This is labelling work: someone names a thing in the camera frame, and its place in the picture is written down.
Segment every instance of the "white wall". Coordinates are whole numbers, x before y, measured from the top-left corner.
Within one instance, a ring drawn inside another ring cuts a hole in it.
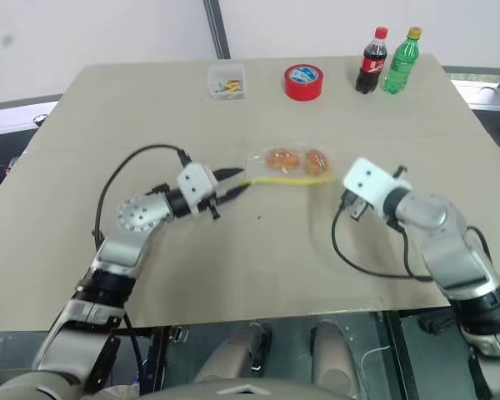
[[[410,26],[443,65],[500,68],[500,0],[220,0],[234,58],[361,54],[374,28],[389,51]]]
[[[0,0],[0,102],[63,93],[90,63],[204,58],[202,0]]]

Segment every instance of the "snack package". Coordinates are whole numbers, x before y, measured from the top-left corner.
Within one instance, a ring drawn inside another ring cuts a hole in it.
[[[251,183],[306,186],[336,179],[329,154],[320,147],[305,144],[268,147],[251,152],[246,170]]]

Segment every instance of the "orange food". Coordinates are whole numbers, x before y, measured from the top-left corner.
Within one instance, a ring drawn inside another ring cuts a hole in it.
[[[300,167],[300,155],[288,148],[274,148],[267,156],[267,165],[284,172]]]
[[[314,177],[318,177],[330,170],[330,163],[323,152],[311,149],[306,153],[306,159],[307,172]]]

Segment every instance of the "yellow bottle cap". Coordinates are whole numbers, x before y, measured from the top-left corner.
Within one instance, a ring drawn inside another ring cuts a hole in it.
[[[407,37],[413,40],[420,39],[420,35],[423,30],[420,27],[410,27],[409,32],[407,33]]]

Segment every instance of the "plastic bottle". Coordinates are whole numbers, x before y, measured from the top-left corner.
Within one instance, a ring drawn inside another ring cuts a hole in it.
[[[406,87],[413,64],[418,58],[418,39],[422,32],[420,27],[410,27],[407,39],[398,46],[383,84],[383,90],[386,92],[396,94]]]
[[[387,37],[386,27],[377,27],[374,40],[365,47],[363,60],[356,80],[356,90],[363,94],[373,92],[378,85],[383,63],[387,56],[384,39]]]

